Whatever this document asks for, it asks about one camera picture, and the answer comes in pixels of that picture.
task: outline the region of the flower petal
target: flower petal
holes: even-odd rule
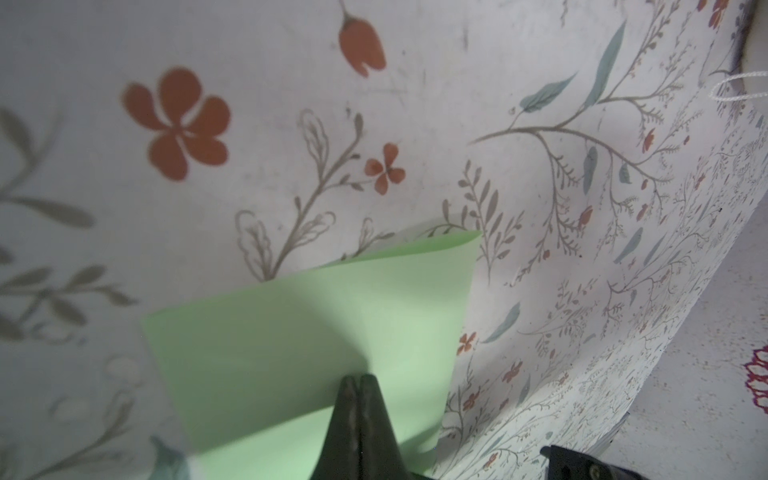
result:
[[[381,195],[386,193],[388,187],[389,187],[389,184],[386,181],[385,174],[382,174],[379,178],[377,178],[376,183],[373,184],[373,190],[376,190]]]
[[[385,144],[384,145],[384,165],[387,167],[391,167],[393,163],[395,163],[395,159],[397,158],[397,154],[400,152],[400,150],[397,148],[397,145],[395,144]]]
[[[203,87],[191,70],[177,67],[169,70],[160,80],[160,103],[174,125],[200,100]]]
[[[150,130],[167,128],[154,113],[154,101],[149,88],[142,84],[132,83],[123,91],[123,107],[136,123]]]
[[[384,166],[380,161],[376,160],[375,158],[371,158],[366,162],[366,169],[364,171],[369,177],[375,177],[384,171]]]
[[[196,135],[216,137],[224,133],[229,124],[230,108],[227,103],[220,97],[208,97],[186,130]]]
[[[406,171],[402,168],[391,168],[387,174],[389,175],[389,179],[394,184],[399,184],[406,179]]]
[[[184,146],[195,160],[206,165],[221,165],[227,161],[227,146],[212,137],[184,136]]]
[[[187,176],[187,159],[178,140],[170,133],[155,138],[149,146],[149,161],[168,180],[179,181]]]

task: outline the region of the green sticky note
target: green sticky note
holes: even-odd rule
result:
[[[424,472],[478,235],[418,240],[145,319],[207,477],[309,478],[341,378],[364,372],[379,380],[406,464]]]

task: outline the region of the white cord loop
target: white cord loop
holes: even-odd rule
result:
[[[747,78],[747,77],[768,77],[768,71],[751,71],[750,73],[741,73],[738,75],[732,75],[730,77],[726,77],[722,81],[718,81],[715,84],[715,86],[712,87],[712,91],[710,92],[710,98],[715,101],[739,101],[739,100],[750,100],[752,98],[768,97],[768,91],[764,91],[763,93],[759,93],[759,94],[737,95],[736,97],[719,97],[715,95],[715,91],[722,84],[726,84],[729,81],[737,80],[739,78]]]

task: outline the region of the wallpaper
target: wallpaper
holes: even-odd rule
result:
[[[3,3],[0,480],[203,478],[139,319],[458,230],[445,416],[401,440],[439,437],[436,478],[541,478],[627,411],[768,188],[763,115],[707,98],[751,8]]]

